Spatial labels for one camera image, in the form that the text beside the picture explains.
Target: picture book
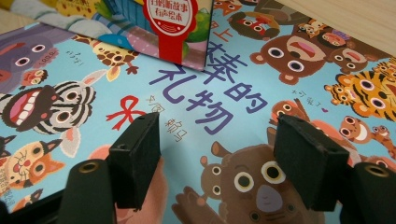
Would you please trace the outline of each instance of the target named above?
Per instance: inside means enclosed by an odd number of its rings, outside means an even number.
[[[277,164],[281,114],[322,130],[349,166],[396,171],[392,55],[275,0],[216,0],[209,33],[203,71],[44,23],[0,35],[8,210],[63,189],[75,164],[105,158],[150,112],[160,113],[162,157],[142,210],[117,209],[122,224],[340,223],[340,203],[306,209]]]
[[[213,0],[8,0],[9,10],[65,30],[204,70]]]

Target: cartoon animal illustration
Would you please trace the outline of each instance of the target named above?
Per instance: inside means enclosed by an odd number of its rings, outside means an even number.
[[[321,21],[311,19],[307,23],[298,24],[298,27],[301,32],[306,32],[309,35],[309,37],[312,38],[318,35],[320,31],[322,31],[324,28],[327,27],[327,25]]]
[[[10,189],[32,187],[47,175],[64,168],[63,162],[54,161],[50,155],[61,142],[62,139],[55,139],[48,143],[32,142],[17,149],[12,155],[2,158],[0,174],[7,181],[7,187],[0,188],[0,196]]]
[[[396,146],[390,138],[390,132],[384,125],[373,127],[370,131],[369,126],[361,119],[346,116],[341,122],[340,134],[349,141],[357,144],[365,144],[375,140],[388,150],[388,154],[396,160]]]
[[[396,81],[382,73],[363,71],[356,75],[340,74],[338,83],[324,89],[332,95],[334,105],[350,105],[352,110],[364,118],[396,121]]]
[[[75,34],[44,24],[0,37],[0,92],[9,93],[22,82],[23,72],[39,69],[58,55],[55,44]]]
[[[34,69],[23,73],[20,90],[24,90],[27,86],[33,86],[42,83],[47,79],[49,73],[46,69]]]
[[[396,58],[390,57],[387,62],[380,62],[373,67],[374,72],[382,73],[388,78],[396,79]]]
[[[81,81],[32,88],[16,95],[0,94],[3,122],[18,132],[33,129],[43,134],[61,133],[62,152],[75,157],[80,142],[79,126],[92,114],[96,94],[92,84],[105,73],[106,69],[102,69]]]
[[[293,25],[306,22],[309,17],[290,7],[286,7],[276,0],[260,0],[255,6],[254,11],[263,14],[273,15],[279,25]]]
[[[280,32],[274,16],[260,12],[237,12],[227,21],[238,34],[252,39],[268,41]]]
[[[267,42],[260,52],[250,55],[256,64],[268,63],[280,72],[279,80],[295,85],[300,78],[317,72],[326,61],[320,47],[296,35],[282,35]]]
[[[201,158],[204,195],[186,187],[176,196],[172,209],[182,223],[324,223],[322,213],[306,210],[271,146],[232,153],[214,142],[211,151],[222,161],[209,164],[206,156]],[[220,200],[219,214],[206,203],[208,197]]]
[[[133,66],[132,61],[137,58],[139,55],[138,52],[109,45],[102,41],[83,35],[76,35],[73,37],[73,40],[90,45],[97,58],[103,64],[110,67],[106,74],[108,81],[113,81],[116,79],[120,75],[120,67],[125,64],[129,65],[129,67],[126,69],[128,75],[131,73],[137,74],[138,67]]]
[[[331,124],[321,120],[321,119],[311,119],[305,112],[303,104],[299,99],[279,101],[272,107],[270,124],[277,126],[277,118],[282,115],[290,115],[300,119],[303,119],[318,130],[324,132],[329,138],[331,138],[338,145],[343,147],[349,152],[348,164],[354,166],[356,163],[361,162],[361,155],[354,145],[352,145],[343,135],[341,135],[336,128]],[[273,127],[267,128],[267,133],[272,133],[273,136],[276,135],[276,129]],[[275,138],[268,139],[268,143],[275,142]]]
[[[17,202],[17,204],[12,209],[12,212],[20,210],[20,209],[24,208],[25,206],[28,206],[32,203],[37,202],[40,199],[42,192],[43,192],[43,189],[38,189],[35,192],[25,196],[19,202]]]
[[[213,9],[221,9],[223,16],[238,11],[241,7],[242,4],[239,0],[215,0],[213,3]]]

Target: cartoon bear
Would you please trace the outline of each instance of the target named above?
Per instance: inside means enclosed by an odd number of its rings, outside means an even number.
[[[282,35],[266,43],[260,52],[250,55],[257,64],[268,63],[280,72],[279,79],[295,85],[301,77],[317,72],[326,54],[315,43],[297,35]]]
[[[277,165],[273,147],[258,145],[231,153],[219,142],[212,145],[212,154],[221,163],[207,163],[199,196],[186,187],[173,204],[182,223],[324,223],[323,213],[306,210],[299,194]],[[221,200],[219,214],[205,202]]]

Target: cartoon eye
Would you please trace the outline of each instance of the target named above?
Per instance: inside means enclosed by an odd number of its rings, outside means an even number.
[[[38,70],[35,72],[35,77],[42,77],[44,75],[44,71],[43,70]]]
[[[44,173],[44,162],[40,161],[35,165],[35,168],[33,169],[33,173],[36,176],[40,176]]]
[[[40,80],[41,80],[41,78],[35,77],[35,78],[32,79],[32,81],[30,81],[30,83],[32,85],[36,85],[36,84],[40,83]]]
[[[67,111],[64,111],[62,113],[60,113],[57,117],[56,120],[60,123],[64,123],[65,121],[67,121],[70,118],[70,113]]]
[[[283,108],[284,108],[286,111],[291,111],[291,106],[290,106],[290,105],[283,105]]]
[[[67,93],[67,95],[66,95],[66,99],[67,100],[74,100],[74,99],[76,99],[78,97],[78,94],[77,94],[77,92],[76,91],[70,91],[69,93]]]
[[[285,112],[282,111],[282,110],[278,110],[278,111],[276,112],[276,114],[277,114],[277,116],[279,117],[279,116],[285,114]]]
[[[362,80],[361,81],[361,86],[367,91],[372,91],[374,89],[373,83],[371,81],[368,81],[368,80]]]
[[[271,184],[280,184],[286,179],[276,161],[268,161],[262,166],[262,176]]]
[[[233,179],[233,183],[236,189],[241,192],[248,192],[253,189],[254,186],[253,177],[251,177],[251,175],[246,172],[238,173]]]
[[[344,121],[346,123],[348,123],[348,124],[354,124],[355,123],[355,120],[352,117],[349,117],[349,116],[345,117]]]
[[[302,72],[304,71],[304,65],[298,61],[290,61],[288,62],[288,67],[291,71],[294,72]]]
[[[215,195],[220,195],[221,194],[221,188],[219,186],[215,185],[215,186],[213,186],[212,192]]]
[[[219,168],[218,166],[214,166],[214,167],[212,168],[212,173],[213,173],[214,175],[219,175],[219,174],[221,174],[221,168]]]
[[[38,154],[39,152],[41,151],[41,148],[39,148],[39,147],[35,147],[35,149],[33,149],[33,154]]]
[[[386,106],[384,104],[384,102],[378,98],[372,98],[370,100],[370,102],[372,103],[373,106],[379,108],[379,109],[384,109]]]
[[[44,45],[36,45],[36,46],[32,47],[32,52],[38,53],[38,52],[43,51],[45,48],[46,47]]]
[[[15,65],[17,65],[18,67],[22,67],[26,64],[28,64],[30,62],[29,58],[23,57],[23,58],[19,58],[16,62]]]
[[[253,24],[253,21],[248,21],[248,20],[244,21],[244,25],[246,26],[250,26],[251,24]]]
[[[270,48],[268,49],[268,53],[274,58],[282,58],[283,55],[285,55],[283,51],[278,48]]]
[[[340,55],[335,55],[334,59],[337,60],[338,62],[341,62],[341,61],[344,60],[344,58],[342,56],[340,56]]]
[[[348,130],[348,129],[346,129],[346,128],[342,128],[342,129],[340,130],[340,134],[342,134],[342,135],[345,136],[345,137],[348,137],[348,136],[350,136],[350,130]]]
[[[379,165],[379,166],[381,166],[381,167],[388,168],[387,163],[384,162],[384,161],[376,161],[375,164],[377,164],[377,165]]]
[[[255,31],[259,32],[259,31],[262,30],[262,27],[260,27],[260,26],[255,26],[253,29],[254,29]]]
[[[347,63],[346,67],[350,68],[350,69],[354,69],[356,66],[353,63]]]

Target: cartoon cat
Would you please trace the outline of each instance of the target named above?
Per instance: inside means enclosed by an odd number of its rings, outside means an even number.
[[[0,141],[3,145],[12,140]],[[1,159],[0,175],[7,181],[5,188],[0,188],[0,196],[10,189],[24,189],[32,187],[42,181],[47,175],[58,172],[64,168],[64,163],[54,161],[50,153],[62,142],[62,139],[55,139],[48,143],[36,141],[17,149],[12,156],[9,155]]]

